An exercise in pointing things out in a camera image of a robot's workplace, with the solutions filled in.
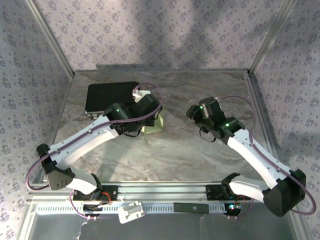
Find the gray marble table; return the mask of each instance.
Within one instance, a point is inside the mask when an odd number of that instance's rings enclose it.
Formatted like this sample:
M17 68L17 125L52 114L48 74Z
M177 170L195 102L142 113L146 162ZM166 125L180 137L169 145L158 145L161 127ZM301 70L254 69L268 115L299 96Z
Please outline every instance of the gray marble table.
M88 152L73 165L106 181L221 181L233 172L259 179L255 170L221 141L206 142L186 117L199 100L238 95L250 99L242 74L232 72L77 72L69 90L55 143L89 125L85 114L88 85L94 83L154 83L164 93L164 127L161 132L136 138L119 136ZM246 127L253 124L252 109L242 100L220 103L226 116L235 116ZM261 127L254 137L264 146Z

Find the purple floral pattern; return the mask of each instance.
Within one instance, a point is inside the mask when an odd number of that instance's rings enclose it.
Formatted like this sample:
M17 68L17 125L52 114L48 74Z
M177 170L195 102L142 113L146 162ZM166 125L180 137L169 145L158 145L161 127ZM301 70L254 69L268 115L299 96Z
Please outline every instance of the purple floral pattern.
M278 142L279 155L306 173L317 212L307 217L320 239L320 2L297 1L257 71L262 97ZM302 204L308 211L309 199Z
M275 0L38 0L73 70L248 69Z
M36 146L51 140L68 77L24 1L0 5L0 239L15 239L25 175Z

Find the red wire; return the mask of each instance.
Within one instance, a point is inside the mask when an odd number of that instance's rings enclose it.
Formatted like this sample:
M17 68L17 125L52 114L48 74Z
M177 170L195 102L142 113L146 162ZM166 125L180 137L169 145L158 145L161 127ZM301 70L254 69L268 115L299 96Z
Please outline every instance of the red wire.
M240 197L242 197L243 200L244 200L244 203L242 204L242 206L246 205L246 198L245 198L245 196L243 196L243 195L239 195L238 198L235 200L234 204L236 204L236 203L238 202L238 200L239 200Z
M106 191L103 191L103 192L101 192L101 194L107 195L109 198L108 203L111 202L111 197L110 197L109 193L107 193Z

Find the white plastic clip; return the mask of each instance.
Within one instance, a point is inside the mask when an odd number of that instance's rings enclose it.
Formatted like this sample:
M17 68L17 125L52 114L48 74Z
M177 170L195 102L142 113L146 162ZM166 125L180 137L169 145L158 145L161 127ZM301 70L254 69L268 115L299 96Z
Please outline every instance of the white plastic clip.
M119 220L122 224L141 218L145 214L146 213L144 211L144 208L142 207L141 202L138 201L118 208Z

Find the black joint housing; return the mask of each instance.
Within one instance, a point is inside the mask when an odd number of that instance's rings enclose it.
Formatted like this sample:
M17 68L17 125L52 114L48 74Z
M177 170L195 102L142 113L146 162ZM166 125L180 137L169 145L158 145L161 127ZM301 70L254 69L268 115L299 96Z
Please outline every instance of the black joint housing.
M36 152L40 158L46 155L49 150L50 150L50 147L45 143L42 143L41 145L36 147Z
M245 126L235 117L227 117L221 110L219 102L214 97L207 97L199 101L199 105L191 106L186 111L188 118L204 133L212 133L216 139L228 144L229 138L235 136L235 132L245 129Z
M125 106L123 103L114 103L104 111L103 115L107 116L110 121L140 118L152 113L157 109L159 104L160 102L156 97L151 94L147 94L141 98L139 102L135 102L130 107ZM140 121L115 123L112 126L120 135L125 132L131 133L140 131L143 126L153 127L154 125L155 115Z
M300 170L291 171L291 176L306 186L306 175ZM262 192L263 202L276 216L282 217L306 197L306 193L291 178L278 181L273 189Z
M42 168L51 190L65 188L73 181L75 177L75 174L70 168L61 170L56 167L56 164L56 161L52 161L50 157L42 161Z

